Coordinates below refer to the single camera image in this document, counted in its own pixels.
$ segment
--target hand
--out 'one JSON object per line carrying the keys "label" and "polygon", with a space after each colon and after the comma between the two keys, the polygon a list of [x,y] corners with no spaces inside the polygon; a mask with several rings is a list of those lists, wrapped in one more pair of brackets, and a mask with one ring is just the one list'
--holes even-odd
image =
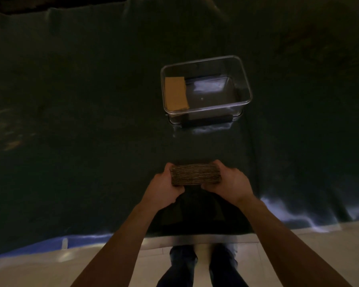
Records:
{"label": "hand", "polygon": [[201,188],[216,193],[229,203],[238,206],[246,198],[253,197],[249,179],[237,168],[228,168],[219,160],[213,162],[221,172],[221,182],[217,184],[202,184]]}
{"label": "hand", "polygon": [[170,168],[174,166],[172,163],[166,163],[163,173],[154,175],[141,203],[158,212],[160,209],[174,203],[177,197],[185,192],[183,186],[172,185],[172,175]]}

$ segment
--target person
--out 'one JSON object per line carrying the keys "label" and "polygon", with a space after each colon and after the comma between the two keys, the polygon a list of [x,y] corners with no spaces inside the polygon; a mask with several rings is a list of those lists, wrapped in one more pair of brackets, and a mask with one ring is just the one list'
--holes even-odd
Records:
{"label": "person", "polygon": [[[226,167],[219,160],[214,163],[220,169],[221,182],[201,187],[220,195],[243,212],[284,287],[350,286],[254,196],[249,179],[242,172]],[[185,191],[183,186],[172,186],[172,166],[167,163],[164,172],[154,176],[141,202],[77,277],[72,287],[129,285],[142,240],[153,217],[160,209],[174,203]],[[192,286],[197,261],[192,246],[173,247],[170,259],[172,266],[157,286]],[[226,245],[217,245],[209,267],[213,286],[247,286],[236,266],[233,250]]]}

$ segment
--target black handle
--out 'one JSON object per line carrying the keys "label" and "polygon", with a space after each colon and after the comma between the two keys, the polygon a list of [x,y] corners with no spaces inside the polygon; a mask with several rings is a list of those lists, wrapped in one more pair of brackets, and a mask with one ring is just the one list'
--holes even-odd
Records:
{"label": "black handle", "polygon": [[224,115],[219,117],[183,121],[181,127],[182,128],[201,127],[201,126],[209,126],[213,124],[230,123],[232,121],[233,121],[233,115]]}

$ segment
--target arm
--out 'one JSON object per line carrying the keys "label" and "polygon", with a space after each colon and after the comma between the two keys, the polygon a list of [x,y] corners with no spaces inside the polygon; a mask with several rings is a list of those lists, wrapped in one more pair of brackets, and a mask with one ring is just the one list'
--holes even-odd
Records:
{"label": "arm", "polygon": [[222,181],[202,185],[202,188],[239,207],[257,234],[284,287],[351,287],[254,196],[249,179],[242,172],[226,167],[219,160],[214,163],[220,168]]}
{"label": "arm", "polygon": [[141,202],[127,220],[90,261],[71,287],[117,286],[127,287],[146,231],[155,214],[172,204],[185,190],[172,186],[167,163],[161,174],[150,182]]}

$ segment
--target left hand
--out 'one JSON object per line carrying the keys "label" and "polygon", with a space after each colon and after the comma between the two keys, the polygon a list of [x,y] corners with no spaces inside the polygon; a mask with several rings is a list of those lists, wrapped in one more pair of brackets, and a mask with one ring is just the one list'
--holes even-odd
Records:
{"label": "left hand", "polygon": [[141,200],[141,204],[159,211],[174,203],[180,194],[185,192],[183,186],[172,185],[172,175],[170,168],[174,166],[172,163],[166,163],[163,173],[154,175],[145,194]]}

